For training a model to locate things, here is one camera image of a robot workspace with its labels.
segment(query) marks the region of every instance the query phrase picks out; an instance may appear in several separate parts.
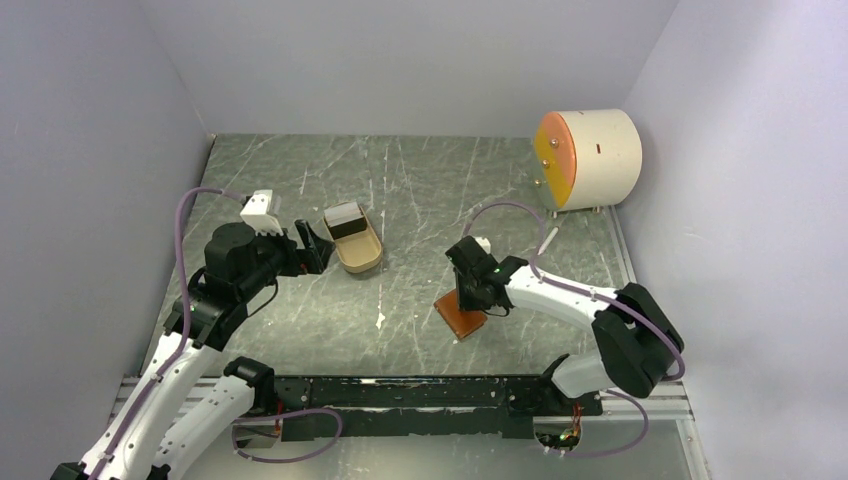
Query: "gray marble surface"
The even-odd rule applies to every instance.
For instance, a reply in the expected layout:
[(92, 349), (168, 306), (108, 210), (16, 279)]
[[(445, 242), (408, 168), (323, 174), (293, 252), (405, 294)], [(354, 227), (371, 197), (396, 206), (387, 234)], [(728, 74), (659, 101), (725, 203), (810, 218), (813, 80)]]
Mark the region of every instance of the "gray marble surface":
[[(457, 342), (432, 304), (453, 287), (444, 252), (481, 205), (510, 199), (541, 209), (530, 178), (528, 139), (311, 135), (221, 135), (202, 184), (250, 193), (273, 188), (283, 199), (280, 220), (297, 218), (329, 238), (325, 208), (356, 200), (383, 242), (382, 264), (351, 275), (337, 257), (320, 276), (280, 279), (280, 293), (250, 318), (209, 370), (220, 375), (246, 355), (280, 374), (538, 373), (557, 356), (582, 352), (587, 338), (543, 314), (515, 310)], [(203, 263), (212, 231), (239, 221), (240, 206), (215, 195), (195, 203), (184, 241), (189, 274)], [(546, 216), (559, 234), (540, 260), (553, 273), (598, 286), (625, 283), (605, 213)], [(529, 257), (535, 221), (511, 207), (484, 213), (473, 233), (493, 254)], [(251, 310), (272, 289), (260, 293)], [(151, 351), (177, 298), (172, 275)]]

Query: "white cylinder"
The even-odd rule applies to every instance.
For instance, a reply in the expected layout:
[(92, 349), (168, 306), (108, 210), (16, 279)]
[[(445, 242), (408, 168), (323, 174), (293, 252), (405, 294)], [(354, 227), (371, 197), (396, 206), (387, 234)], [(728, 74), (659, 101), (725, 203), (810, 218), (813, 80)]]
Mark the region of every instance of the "white cylinder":
[(621, 110), (550, 112), (535, 139), (535, 184), (551, 210), (615, 205), (636, 185), (642, 142)]

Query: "wire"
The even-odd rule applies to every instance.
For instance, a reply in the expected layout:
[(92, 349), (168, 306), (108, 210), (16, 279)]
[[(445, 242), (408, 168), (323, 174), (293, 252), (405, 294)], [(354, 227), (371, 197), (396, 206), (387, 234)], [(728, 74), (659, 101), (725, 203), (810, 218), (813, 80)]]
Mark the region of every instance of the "wire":
[(256, 315), (257, 313), (259, 313), (259, 311), (260, 311), (260, 310), (262, 310), (263, 308), (267, 307), (269, 303), (273, 302), (273, 301), (274, 301), (274, 299), (275, 299), (275, 298), (277, 298), (277, 294), (278, 294), (278, 293), (280, 293), (280, 282), (278, 282), (278, 281), (277, 281), (277, 279), (276, 279), (276, 278), (274, 278), (274, 293), (272, 293), (272, 294), (271, 294), (271, 298), (269, 298), (269, 299), (268, 299), (265, 303), (263, 303), (262, 305), (259, 305), (259, 306), (256, 308), (256, 310), (254, 310), (254, 311), (253, 311), (253, 313), (251, 313), (250, 315), (248, 315), (246, 318), (250, 318), (250, 317), (252, 317), (252, 316)]
[(248, 432), (253, 433), (255, 435), (259, 435), (260, 437), (277, 438), (277, 437), (280, 436), (277, 433), (263, 432), (262, 430), (257, 430), (255, 428), (250, 428), (250, 427), (241, 427), (241, 428), (243, 428), (243, 429), (247, 430)]
[[(530, 257), (530, 271), (533, 272), (533, 275), (535, 275), (536, 278), (538, 278), (539, 280), (541, 280), (544, 283), (547, 283), (548, 285), (553, 285), (553, 286), (561, 288), (563, 290), (567, 290), (567, 291), (570, 291), (570, 292), (573, 292), (573, 293), (577, 293), (579, 295), (583, 295), (583, 296), (588, 297), (588, 298), (594, 298), (594, 299), (597, 299), (597, 300), (601, 300), (602, 302), (604, 302), (608, 305), (612, 305), (612, 306), (622, 310), (623, 312), (627, 313), (631, 317), (633, 317), (636, 321), (638, 321), (640, 324), (645, 326), (648, 330), (651, 331), (651, 333), (653, 333), (654, 335), (657, 336), (657, 338), (660, 339), (660, 341), (663, 343), (663, 345), (665, 345), (666, 348), (668, 348), (669, 352), (671, 352), (672, 356), (674, 357), (675, 362), (677, 362), (677, 373), (675, 373), (674, 375), (666, 376), (665, 380), (678, 380), (681, 377), (683, 377), (683, 374), (686, 372), (686, 364), (683, 361), (683, 357), (680, 356), (680, 350), (677, 348), (677, 346), (674, 344), (674, 342), (672, 342), (671, 339), (668, 338), (668, 336), (665, 333), (663, 333), (659, 328), (657, 328), (656, 325), (651, 323), (651, 321), (648, 320), (644, 315), (642, 315), (641, 313), (637, 312), (636, 310), (628, 307), (624, 303), (619, 302), (618, 300), (616, 300), (614, 298), (610, 298), (610, 297), (607, 297), (606, 295), (594, 293), (594, 292), (591, 292), (589, 290), (586, 290), (586, 289), (583, 289), (583, 288), (580, 288), (580, 287), (576, 287), (576, 286), (573, 286), (573, 285), (562, 283), (562, 282), (559, 282), (557, 280), (553, 280), (551, 278), (542, 276), (541, 272), (539, 271), (538, 267), (536, 266), (536, 261), (539, 257), (539, 250), (542, 248), (542, 246), (545, 243), (545, 221), (542, 220), (542, 217), (538, 213), (536, 213), (536, 211), (533, 210), (531, 207), (529, 207), (529, 206), (527, 206), (523, 203), (514, 202), (514, 201), (511, 201), (511, 200), (501, 200), (501, 201), (490, 203), (490, 204), (482, 207), (481, 209), (477, 210), (474, 213), (474, 215), (471, 216), (471, 219), (468, 221), (468, 223), (465, 224), (465, 228), (462, 229), (462, 236), (465, 237), (466, 235), (468, 235), (468, 232), (471, 231), (471, 225), (474, 224), (474, 221), (477, 220), (477, 217), (479, 217), (480, 214), (482, 214), (483, 212), (485, 212), (486, 210), (488, 210), (490, 208), (494, 208), (494, 207), (498, 207), (498, 206), (512, 206), (512, 207), (520, 208), (520, 209), (530, 213), (531, 215), (533, 215), (533, 217), (536, 219), (536, 223), (539, 226), (539, 243), (538, 243), (538, 246), (536, 247), (536, 249), (533, 251), (532, 256)], [(609, 450), (602, 450), (600, 452), (588, 452), (588, 453), (582, 453), (582, 452), (576, 452), (575, 453), (575, 452), (561, 451), (561, 453), (563, 455), (568, 456), (568, 457), (575, 457), (575, 458), (606, 457), (606, 456), (609, 456), (609, 455), (616, 455), (616, 454), (619, 454), (621, 452), (630, 450), (631, 448), (635, 447), (642, 440), (645, 439), (645, 436), (648, 434), (648, 429), (650, 428), (650, 420), (648, 419), (648, 412), (645, 411), (644, 407), (642, 407), (642, 405), (638, 401), (636, 401), (635, 398), (631, 397), (630, 395), (626, 395), (626, 394), (621, 393), (621, 392), (616, 392), (614, 390), (606, 390), (606, 392), (609, 393), (610, 395), (614, 395), (616, 397), (623, 398), (624, 400), (627, 400), (628, 402), (632, 403), (639, 410), (639, 413), (642, 414), (642, 431), (639, 433), (639, 435), (634, 440), (632, 440), (631, 442), (629, 442), (625, 445), (622, 445), (620, 447), (612, 448), (612, 449), (609, 449)]]
[(614, 395), (616, 397), (623, 398), (624, 400), (627, 400), (628, 402), (632, 403), (633, 406), (636, 407), (637, 410), (639, 410), (639, 413), (642, 414), (642, 431), (639, 432), (639, 435), (637, 435), (636, 438), (634, 438), (630, 442), (628, 442), (628, 443), (626, 443), (626, 444), (624, 444), (620, 447), (611, 448), (609, 450), (601, 450), (600, 452), (564, 452), (564, 451), (560, 451), (560, 453), (562, 455), (565, 455), (566, 457), (573, 457), (573, 458), (601, 458), (601, 457), (608, 457), (610, 455), (617, 455), (619, 453), (626, 452), (627, 450), (630, 450), (631, 448), (635, 447), (636, 445), (639, 445), (639, 443), (641, 443), (642, 440), (644, 440), (645, 437), (648, 435), (648, 430), (650, 429), (650, 420), (648, 419), (648, 412), (645, 411), (645, 407), (643, 407), (641, 403), (637, 402), (636, 399), (631, 397), (630, 395), (626, 395), (626, 394), (621, 393), (621, 392), (616, 392), (615, 390), (606, 390), (606, 393), (609, 393), (610, 395)]
[(583, 422), (583, 407), (580, 406), (579, 402), (574, 402), (572, 407), (571, 414), (571, 430), (575, 435), (580, 435), (580, 428), (582, 427)]
[[(283, 413), (283, 401), (277, 400), (277, 415)], [(283, 421), (279, 418), (274, 420), (274, 432), (277, 433), (277, 436), (283, 434)]]
[[(192, 188), (188, 192), (186, 192), (182, 198), (180, 198), (180, 202), (177, 204), (177, 210), (174, 213), (174, 250), (176, 252), (177, 257), (177, 276), (180, 281), (180, 295), (182, 296), (182, 305), (183, 305), (183, 331), (180, 337), (180, 343), (177, 345), (177, 348), (174, 349), (174, 353), (172, 353), (164, 362), (162, 362), (162, 366), (156, 370), (156, 377), (161, 378), (164, 377), (165, 373), (167, 373), (168, 369), (177, 361), (180, 356), (183, 354), (183, 350), (185, 349), (186, 344), (188, 343), (188, 336), (191, 332), (191, 299), (189, 298), (188, 293), (188, 280), (186, 280), (185, 273), (185, 254), (183, 253), (183, 224), (185, 223), (185, 215), (187, 207), (190, 201), (198, 194), (198, 193), (217, 193), (218, 195), (223, 195), (225, 197), (236, 200), (237, 202), (244, 204), (245, 200), (247, 200), (246, 195), (242, 195), (239, 193), (229, 192), (226, 190), (222, 190), (220, 188), (209, 188), (209, 187), (196, 187)], [(106, 463), (108, 462), (108, 458), (112, 456), (115, 452), (115, 448), (117, 448), (118, 444), (124, 438), (124, 435), (127, 432), (127, 429), (132, 424), (133, 420), (135, 420), (136, 416), (138, 416), (139, 411), (141, 411), (141, 407), (144, 406), (144, 403), (147, 401), (148, 397), (150, 397), (150, 393), (153, 391), (153, 388), (159, 385), (159, 382), (148, 378), (147, 383), (142, 387), (139, 391), (138, 396), (135, 400), (127, 407), (127, 414), (124, 416), (121, 423), (115, 429), (115, 432), (112, 434), (111, 441), (106, 445), (104, 450), (104, 455), (100, 460), (98, 460), (97, 464), (91, 470), (91, 474), (89, 478), (91, 480), (98, 480), (100, 473), (106, 468)]]
[(233, 451), (235, 452), (236, 455), (240, 456), (241, 458), (244, 458), (244, 459), (247, 459), (247, 460), (250, 460), (250, 461), (253, 461), (253, 462), (258, 462), (258, 463), (276, 463), (276, 464), (295, 463), (295, 462), (300, 462), (300, 461), (303, 461), (303, 460), (309, 460), (310, 458), (315, 458), (318, 455), (321, 455), (322, 453), (329, 450), (330, 447), (335, 445), (336, 442), (339, 441), (339, 438), (341, 438), (341, 436), (342, 436), (342, 428), (343, 428), (342, 417), (335, 410), (330, 410), (329, 408), (310, 408), (310, 409), (306, 409), (306, 410), (298, 410), (296, 412), (289, 412), (289, 413), (282, 413), (282, 414), (279, 414), (279, 415), (273, 415), (273, 416), (270, 416), (270, 417), (239, 418), (239, 419), (236, 419), (233, 423), (237, 424), (237, 425), (241, 425), (241, 424), (245, 424), (245, 423), (267, 422), (268, 420), (285, 420), (287, 418), (305, 417), (307, 415), (313, 415), (313, 414), (330, 415), (331, 417), (336, 419), (336, 425), (337, 425), (336, 433), (335, 433), (335, 435), (333, 435), (333, 438), (330, 439), (330, 441), (326, 445), (324, 445), (323, 447), (321, 447), (321, 448), (319, 448), (319, 449), (317, 449), (313, 452), (307, 453), (306, 455), (301, 455), (299, 457), (293, 457), (293, 458), (255, 457), (255, 456), (250, 455), (249, 453), (245, 452), (244, 450), (242, 450), (238, 447), (238, 440), (236, 439), (236, 429), (235, 428), (232, 429), (232, 433), (231, 433), (231, 439), (232, 439), (232, 442), (233, 442)]

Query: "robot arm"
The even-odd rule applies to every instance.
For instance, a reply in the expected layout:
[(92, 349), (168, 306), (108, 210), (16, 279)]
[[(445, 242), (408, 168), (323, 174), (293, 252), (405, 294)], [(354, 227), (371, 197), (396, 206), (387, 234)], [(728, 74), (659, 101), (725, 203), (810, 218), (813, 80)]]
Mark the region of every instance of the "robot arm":
[[(165, 333), (127, 407), (79, 464), (61, 465), (52, 480), (165, 478), (155, 475), (167, 473), (162, 470), (166, 466), (172, 472), (167, 478), (176, 479), (235, 418), (254, 407), (262, 412), (274, 411), (273, 370), (258, 362), (252, 364), (252, 360), (237, 359), (225, 370), (220, 391), (216, 388), (210, 398), (171, 426), (191, 388), (247, 319), (248, 302), (278, 276), (320, 274), (327, 266), (332, 242), (321, 239), (308, 223), (298, 220), (295, 226), (303, 243), (303, 248), (298, 248), (280, 227), (275, 217), (278, 208), (279, 202), (270, 190), (259, 190), (241, 212), (244, 223), (228, 223), (215, 230), (204, 250), (206, 266), (188, 282), (190, 341), (180, 357), (168, 370), (157, 374), (180, 345), (184, 315), (182, 301), (177, 299), (165, 321)], [(271, 382), (270, 393), (267, 385), (261, 392), (255, 391), (260, 382), (251, 377), (251, 372), (259, 370), (262, 378), (270, 379), (263, 380)], [(137, 401), (145, 389), (149, 390), (146, 400)], [(125, 421), (129, 422), (126, 434), (107, 454), (107, 446)]]
[(543, 277), (590, 292), (573, 293), (542, 282), (526, 260), (506, 257), (498, 262), (473, 237), (465, 237), (446, 252), (454, 266), (461, 311), (486, 311), (494, 306), (529, 308), (547, 313), (586, 332), (597, 349), (557, 359), (548, 371), (554, 386), (566, 397), (618, 387), (638, 398), (650, 395), (674, 363), (671, 352), (647, 328), (595, 295), (614, 298), (642, 313), (683, 350), (683, 340), (662, 309), (641, 285), (622, 289), (594, 287), (547, 272)]

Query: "white bracket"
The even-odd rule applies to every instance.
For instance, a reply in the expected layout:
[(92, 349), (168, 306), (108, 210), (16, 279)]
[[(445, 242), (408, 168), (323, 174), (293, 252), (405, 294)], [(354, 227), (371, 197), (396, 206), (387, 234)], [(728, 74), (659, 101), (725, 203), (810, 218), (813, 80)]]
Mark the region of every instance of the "white bracket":
[[(608, 306), (606, 303), (598, 302), (595, 295), (602, 294), (614, 298), (615, 290), (584, 285), (541, 270), (539, 274), (542, 278), (588, 291), (590, 295), (581, 295), (544, 283), (533, 274), (529, 266), (525, 266), (519, 268), (509, 278), (509, 284), (506, 286), (509, 301), (516, 308), (535, 310), (564, 320), (583, 330), (590, 339), (594, 339), (592, 322), (595, 320), (595, 313)], [(615, 386), (607, 375), (601, 354), (597, 349), (570, 355), (554, 370), (551, 380), (570, 398)]]
[(153, 459), (168, 465), (168, 480), (180, 480), (197, 457), (236, 418), (253, 406), (254, 390), (236, 376), (221, 377), (212, 391), (165, 435)]
[[(141, 390), (152, 380), (156, 370), (173, 354), (180, 343), (176, 332), (162, 335), (153, 359), (136, 385), (127, 405), (132, 405)], [(199, 350), (187, 342), (180, 358), (163, 375), (162, 381), (153, 388), (147, 401), (132, 420), (121, 441), (118, 443), (109, 463), (100, 473), (101, 479), (118, 478), (120, 480), (145, 480), (150, 474), (150, 465), (159, 442), (174, 421), (180, 406), (191, 391), (195, 382), (209, 368), (221, 352), (201, 347)], [(127, 414), (121, 409), (115, 420), (106, 429), (97, 443), (82, 458), (85, 473), (91, 474), (98, 461), (108, 458), (106, 447), (112, 441), (112, 435)]]
[(283, 227), (277, 220), (280, 203), (280, 197), (274, 195), (273, 190), (257, 190), (239, 215), (244, 223), (256, 230), (257, 235), (282, 235)]

